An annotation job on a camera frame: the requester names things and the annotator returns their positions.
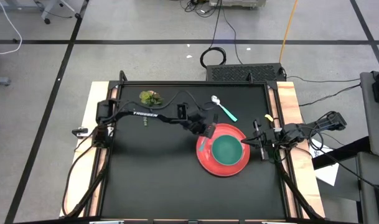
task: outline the green bowl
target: green bowl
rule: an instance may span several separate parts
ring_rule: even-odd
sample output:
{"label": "green bowl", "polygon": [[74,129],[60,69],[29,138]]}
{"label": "green bowl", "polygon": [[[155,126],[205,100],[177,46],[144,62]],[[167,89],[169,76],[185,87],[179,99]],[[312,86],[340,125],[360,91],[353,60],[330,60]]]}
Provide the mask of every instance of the green bowl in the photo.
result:
{"label": "green bowl", "polygon": [[212,145],[214,159],[222,165],[232,166],[238,163],[243,155],[240,141],[230,135],[223,135],[214,140]]}

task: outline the gray floor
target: gray floor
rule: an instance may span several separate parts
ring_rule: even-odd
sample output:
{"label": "gray floor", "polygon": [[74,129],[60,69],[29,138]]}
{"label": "gray floor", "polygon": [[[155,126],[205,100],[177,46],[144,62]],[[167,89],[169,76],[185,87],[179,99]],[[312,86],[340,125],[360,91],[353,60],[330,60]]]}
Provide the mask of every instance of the gray floor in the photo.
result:
{"label": "gray floor", "polygon": [[[32,4],[30,0],[20,2]],[[82,2],[70,1],[76,10],[80,10]],[[253,11],[236,7],[225,12],[238,39],[282,39],[293,2],[268,1],[266,7]],[[379,0],[357,2],[372,35],[379,40]],[[70,11],[59,7],[52,12],[70,15]],[[9,15],[23,38],[29,40],[68,40],[76,23],[75,18],[50,17],[51,24],[46,25],[36,11]],[[77,39],[211,39],[216,17],[217,13],[206,19],[185,13],[179,1],[90,0]],[[0,13],[0,39],[12,38],[17,35]],[[233,38],[223,18],[220,18],[216,38]],[[322,4],[309,0],[299,2],[289,39],[367,38],[350,1],[328,0]],[[1,45],[0,51],[14,47]],[[26,44],[14,54],[0,55],[0,76],[12,79],[11,86],[0,86],[0,223],[4,222],[16,191],[66,47]],[[221,47],[227,51],[227,64],[238,63],[233,45]],[[115,80],[120,70],[125,71],[129,80],[205,80],[205,69],[199,64],[199,57],[207,48],[208,45],[202,44],[75,45],[15,222],[58,217],[76,142],[70,131],[81,125],[92,81]],[[280,45],[241,44],[238,54],[243,63],[273,63],[278,61],[280,48]],[[206,64],[220,61],[218,53],[210,52],[205,57]],[[287,45],[282,65],[289,76],[310,80],[358,78],[360,72],[379,70],[369,45]],[[300,103],[357,84],[291,80]],[[330,110],[341,112],[348,123],[346,130],[330,133],[339,141],[350,143],[367,135],[359,88],[301,108],[306,121]],[[325,141],[330,147],[339,147],[332,139]],[[322,199],[329,218],[356,221],[352,202],[325,195]]]}

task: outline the yellow wire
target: yellow wire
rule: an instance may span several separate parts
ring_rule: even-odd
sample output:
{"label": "yellow wire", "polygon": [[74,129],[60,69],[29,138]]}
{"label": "yellow wire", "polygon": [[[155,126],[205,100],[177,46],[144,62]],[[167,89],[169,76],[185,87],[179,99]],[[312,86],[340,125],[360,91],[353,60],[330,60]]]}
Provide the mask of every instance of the yellow wire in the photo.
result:
{"label": "yellow wire", "polygon": [[282,43],[281,54],[280,54],[280,56],[279,56],[279,63],[281,63],[281,60],[282,60],[282,55],[283,55],[284,45],[285,45],[285,43],[286,43],[286,38],[288,37],[288,33],[289,33],[290,25],[291,25],[291,19],[293,18],[294,11],[296,10],[297,3],[298,3],[298,0],[296,0],[296,1],[294,2],[294,6],[293,6],[293,9],[292,9],[291,14],[290,14],[289,23],[288,23],[288,26],[287,26],[287,28],[286,28],[286,32],[284,33],[284,39],[283,39],[283,43]]}

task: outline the red object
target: red object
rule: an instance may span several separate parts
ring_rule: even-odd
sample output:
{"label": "red object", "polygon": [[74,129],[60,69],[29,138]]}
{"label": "red object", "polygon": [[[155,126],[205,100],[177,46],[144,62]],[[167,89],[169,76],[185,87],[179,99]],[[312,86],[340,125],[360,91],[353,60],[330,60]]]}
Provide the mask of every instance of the red object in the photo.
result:
{"label": "red object", "polygon": [[212,145],[214,140],[223,135],[231,135],[238,141],[246,138],[246,136],[238,128],[230,124],[217,124],[213,137],[211,139],[203,136],[197,139],[196,155],[203,168],[209,171],[211,174],[220,177],[229,177],[239,173],[241,170],[243,170],[243,168],[245,168],[250,158],[250,147],[247,144],[241,143],[243,155],[240,161],[232,166],[222,165],[214,159],[212,155]]}

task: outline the spoon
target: spoon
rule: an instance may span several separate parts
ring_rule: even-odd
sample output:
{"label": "spoon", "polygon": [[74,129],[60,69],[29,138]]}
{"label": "spoon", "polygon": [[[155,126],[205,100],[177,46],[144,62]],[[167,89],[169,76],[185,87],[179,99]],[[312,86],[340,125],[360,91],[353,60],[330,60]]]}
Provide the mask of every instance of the spoon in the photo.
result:
{"label": "spoon", "polygon": [[222,110],[224,110],[224,112],[228,115],[229,118],[231,118],[231,120],[233,122],[236,122],[238,120],[238,118],[236,118],[233,114],[231,114],[224,106],[222,106],[220,104],[220,99],[218,99],[218,97],[216,96],[212,96],[212,101],[213,103],[215,103],[216,105],[220,106]]}

